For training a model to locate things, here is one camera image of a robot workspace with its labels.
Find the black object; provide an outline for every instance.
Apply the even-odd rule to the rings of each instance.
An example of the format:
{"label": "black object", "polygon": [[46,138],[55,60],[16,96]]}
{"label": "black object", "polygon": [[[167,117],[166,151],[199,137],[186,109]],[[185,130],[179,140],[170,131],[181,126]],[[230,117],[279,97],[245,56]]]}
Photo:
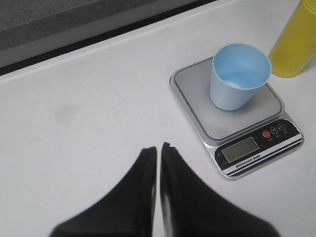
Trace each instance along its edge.
{"label": "black object", "polygon": [[128,173],[101,200],[58,225],[51,237],[150,237],[156,199],[157,151],[143,149]]}
{"label": "black object", "polygon": [[210,189],[165,143],[160,195],[168,237],[279,237],[274,227]]}

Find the gray floor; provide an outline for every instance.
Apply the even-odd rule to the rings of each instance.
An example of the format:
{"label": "gray floor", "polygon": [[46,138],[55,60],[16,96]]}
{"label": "gray floor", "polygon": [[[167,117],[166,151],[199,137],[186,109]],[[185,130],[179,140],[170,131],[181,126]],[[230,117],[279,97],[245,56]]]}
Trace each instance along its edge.
{"label": "gray floor", "polygon": [[1,0],[0,68],[196,0]]}

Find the blue plastic cup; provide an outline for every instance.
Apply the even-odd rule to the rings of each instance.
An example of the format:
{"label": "blue plastic cup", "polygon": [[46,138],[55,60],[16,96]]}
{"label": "blue plastic cup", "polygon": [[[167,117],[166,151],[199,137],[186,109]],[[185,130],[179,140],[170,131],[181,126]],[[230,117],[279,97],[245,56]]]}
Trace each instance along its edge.
{"label": "blue plastic cup", "polygon": [[245,43],[224,46],[212,61],[211,101],[222,110],[241,108],[267,82],[271,70],[259,49]]}

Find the scale button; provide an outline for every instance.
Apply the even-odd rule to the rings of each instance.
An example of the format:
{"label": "scale button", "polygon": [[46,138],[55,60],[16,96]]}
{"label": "scale button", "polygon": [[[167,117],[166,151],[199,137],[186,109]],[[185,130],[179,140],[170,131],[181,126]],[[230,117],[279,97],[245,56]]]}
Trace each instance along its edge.
{"label": "scale button", "polygon": [[277,134],[278,130],[276,127],[271,127],[270,128],[270,132],[273,133],[273,134]]}
{"label": "scale button", "polygon": [[266,137],[266,138],[268,138],[268,137],[271,136],[270,132],[267,131],[267,130],[264,130],[264,131],[262,132],[262,135],[263,135],[264,137]]}
{"label": "scale button", "polygon": [[283,123],[279,123],[277,125],[278,129],[280,129],[281,131],[285,130],[285,125]]}

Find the control panel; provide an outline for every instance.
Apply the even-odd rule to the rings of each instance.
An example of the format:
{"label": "control panel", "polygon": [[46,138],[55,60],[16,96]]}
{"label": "control panel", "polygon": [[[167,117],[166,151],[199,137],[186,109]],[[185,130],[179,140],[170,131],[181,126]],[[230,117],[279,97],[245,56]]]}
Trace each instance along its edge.
{"label": "control panel", "polygon": [[295,125],[278,119],[218,147],[214,160],[229,177],[237,177],[298,147],[302,134]]}

